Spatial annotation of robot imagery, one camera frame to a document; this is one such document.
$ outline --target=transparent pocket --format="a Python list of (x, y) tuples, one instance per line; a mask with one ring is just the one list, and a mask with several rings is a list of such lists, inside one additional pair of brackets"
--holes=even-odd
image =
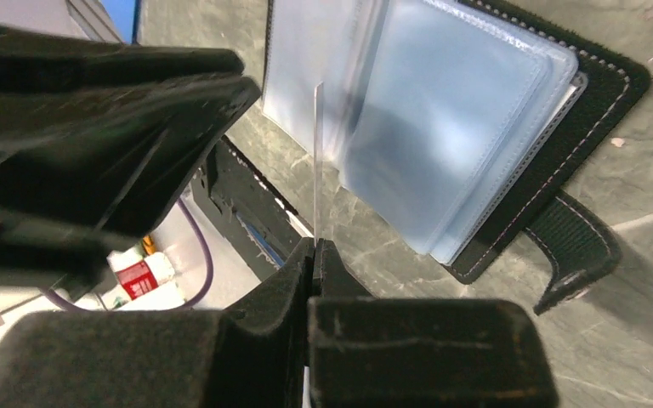
[(346, 120), (344, 104), (366, 35), (361, 19), (378, 0), (273, 0), (264, 75), (264, 114), (314, 154), (314, 89), (324, 82), (324, 154), (333, 160), (334, 137)]
[[(528, 160), (576, 57), (454, 2), (344, 9), (315, 81), (324, 82), (325, 158), (412, 249), (448, 263)], [(308, 132), (285, 129), (302, 145), (313, 129), (305, 118)]]

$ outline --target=grey marble surface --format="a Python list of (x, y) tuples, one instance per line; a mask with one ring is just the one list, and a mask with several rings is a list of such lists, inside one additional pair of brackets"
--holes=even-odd
[[(653, 0), (513, 0), (647, 65), (653, 74)], [(235, 49), (261, 82), (266, 0), (143, 0), (146, 45)], [(281, 193), (312, 216), (312, 166), (262, 116), (260, 102), (229, 136)], [(609, 138), (623, 139), (612, 144)], [(499, 297), (526, 309), (548, 281), (546, 258), (520, 237), (472, 286), (412, 252), (362, 202), (326, 177), (327, 233), (377, 295)], [(617, 230), (624, 261), (585, 297), (536, 322), (567, 407), (653, 407), (653, 87), (575, 175), (568, 191)]]

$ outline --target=purple cable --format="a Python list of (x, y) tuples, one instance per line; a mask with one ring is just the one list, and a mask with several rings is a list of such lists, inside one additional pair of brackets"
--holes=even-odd
[[(196, 239), (199, 240), (199, 245), (201, 246), (202, 252), (204, 253), (204, 259), (207, 262), (207, 278), (204, 280), (204, 284), (202, 285), (202, 288), (199, 289), (199, 292), (197, 292), (196, 295), (194, 295), (194, 297), (192, 297), (189, 301), (187, 301), (186, 303), (182, 304), (177, 308), (174, 308), (174, 310), (191, 309), (207, 295), (209, 289), (211, 289), (212, 287), (213, 259), (212, 259), (212, 252), (209, 250), (209, 245), (207, 244), (206, 238), (204, 238), (204, 234), (202, 233), (202, 230), (199, 228), (199, 224), (196, 223), (194, 216), (191, 215), (191, 211), (189, 211), (189, 208), (186, 207), (186, 204), (184, 203), (183, 200), (181, 200), (181, 197), (176, 201), (176, 204), (179, 206), (181, 212), (186, 217), (186, 221), (189, 222), (189, 225), (194, 230), (194, 233), (196, 234)], [(70, 312), (91, 311), (76, 306), (74, 303), (71, 303), (68, 300), (62, 298), (59, 295), (59, 293), (54, 292), (54, 290), (52, 289), (41, 290), (41, 293), (46, 299), (51, 301), (51, 303), (55, 304), (56, 306), (59, 306), (63, 310), (70, 311)]]

